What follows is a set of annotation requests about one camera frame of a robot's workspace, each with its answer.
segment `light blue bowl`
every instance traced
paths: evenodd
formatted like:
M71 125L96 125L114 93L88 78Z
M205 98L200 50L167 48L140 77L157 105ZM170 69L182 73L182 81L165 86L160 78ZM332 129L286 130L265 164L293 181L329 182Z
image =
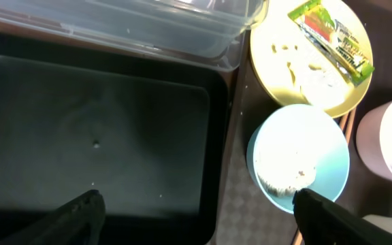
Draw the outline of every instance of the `light blue bowl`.
M280 108L255 130L246 154L248 170L255 184L276 207L293 213L293 196L277 197L268 193L255 170L258 151L273 148L284 152L286 149L281 148L289 142L294 148L304 147L309 150L317 161L316 180L309 189L335 201L347 182L348 147L336 122L324 111L311 105L297 104Z

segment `food packet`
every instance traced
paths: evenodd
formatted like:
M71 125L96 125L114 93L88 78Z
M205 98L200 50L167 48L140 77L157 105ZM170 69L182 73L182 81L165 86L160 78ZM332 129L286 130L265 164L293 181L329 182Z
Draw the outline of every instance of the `food packet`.
M310 0L288 16L355 86L360 85L374 71L355 36L341 22L331 18L321 0Z

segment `table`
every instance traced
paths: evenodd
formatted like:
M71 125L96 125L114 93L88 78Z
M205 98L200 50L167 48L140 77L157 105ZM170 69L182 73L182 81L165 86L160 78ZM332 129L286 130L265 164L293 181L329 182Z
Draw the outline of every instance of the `table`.
M376 71L370 89L358 105L349 144L350 173L337 201L357 216L377 214L392 217L392 182L375 176L362 163L355 148L356 128L371 109L392 100L392 2L345 1L363 21L368 32ZM212 244L290 244L297 225L294 217L270 203L250 179L246 147L253 131L278 105L259 84L247 57L238 73L224 167L225 183L218 227Z

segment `plate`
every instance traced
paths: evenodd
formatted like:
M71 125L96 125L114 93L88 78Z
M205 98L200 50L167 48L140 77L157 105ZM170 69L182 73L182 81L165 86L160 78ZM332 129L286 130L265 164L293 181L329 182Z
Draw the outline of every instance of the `plate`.
M317 64L331 74L338 73L330 61L306 39L299 27L287 16L290 11L305 2L304 0L271 0L266 19L250 35L254 71L262 87L280 105L309 103L296 83L303 78L293 77L287 67L290 59L306 64ZM364 55L373 64L372 47L367 32L355 13L342 1L322 0L322 4L328 9L332 18L338 19L355 34ZM351 82L342 82L340 91L344 101L334 103L332 96L325 94L323 101L319 98L321 107L333 118L348 113L367 93L371 79L372 76L357 87L354 87Z

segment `wooden chopstick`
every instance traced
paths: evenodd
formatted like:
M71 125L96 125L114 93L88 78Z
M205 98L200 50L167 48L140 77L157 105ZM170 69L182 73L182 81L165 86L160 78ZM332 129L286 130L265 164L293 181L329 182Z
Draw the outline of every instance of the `wooden chopstick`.
M347 144L350 142L350 135L352 134L353 121L355 120L356 111L357 109L354 108L350 113L345 114L340 121L341 131L343 131L344 133L344 130L346 129L346 133L344 135L346 136ZM302 234L300 233L299 229L297 229L293 239L293 243L291 245L300 245L302 243L302 240L303 240Z

